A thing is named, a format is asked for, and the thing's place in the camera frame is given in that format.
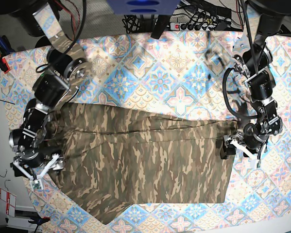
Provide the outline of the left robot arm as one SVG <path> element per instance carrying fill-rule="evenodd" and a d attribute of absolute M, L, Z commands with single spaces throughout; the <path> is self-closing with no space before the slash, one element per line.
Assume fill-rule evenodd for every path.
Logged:
<path fill-rule="evenodd" d="M 233 116 L 238 119 L 254 119 L 256 122 L 249 122 L 235 135 L 223 137 L 221 158 L 227 159 L 241 150 L 250 159 L 251 167 L 259 168 L 269 137 L 281 133 L 283 126 L 282 119 L 277 114 L 277 102 L 272 97 L 276 83 L 270 71 L 273 56 L 266 39 L 279 32 L 284 16 L 291 15 L 291 4 L 285 0 L 242 0 L 241 5 L 244 32 L 233 49 L 235 63 L 223 75 L 223 97 Z M 230 106 L 227 97 L 227 78 L 230 72 L 245 78 L 244 85 L 256 115 L 244 116 Z"/>

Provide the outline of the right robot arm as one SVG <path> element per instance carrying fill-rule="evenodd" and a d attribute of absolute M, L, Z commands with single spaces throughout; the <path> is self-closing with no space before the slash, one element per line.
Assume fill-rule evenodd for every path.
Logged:
<path fill-rule="evenodd" d="M 42 178 L 50 169 L 63 169 L 61 149 L 44 145 L 46 125 L 53 119 L 53 111 L 76 96 L 80 81 L 91 68 L 83 48 L 77 43 L 85 24 L 86 1 L 82 2 L 80 26 L 72 28 L 72 39 L 61 28 L 52 5 L 65 9 L 57 0 L 28 0 L 12 12 L 16 16 L 32 17 L 51 44 L 46 64 L 36 68 L 40 76 L 33 85 L 34 98 L 26 105 L 23 123 L 9 135 L 9 145 L 16 154 L 11 168 L 15 176 L 29 180 L 33 191 L 44 188 Z"/>

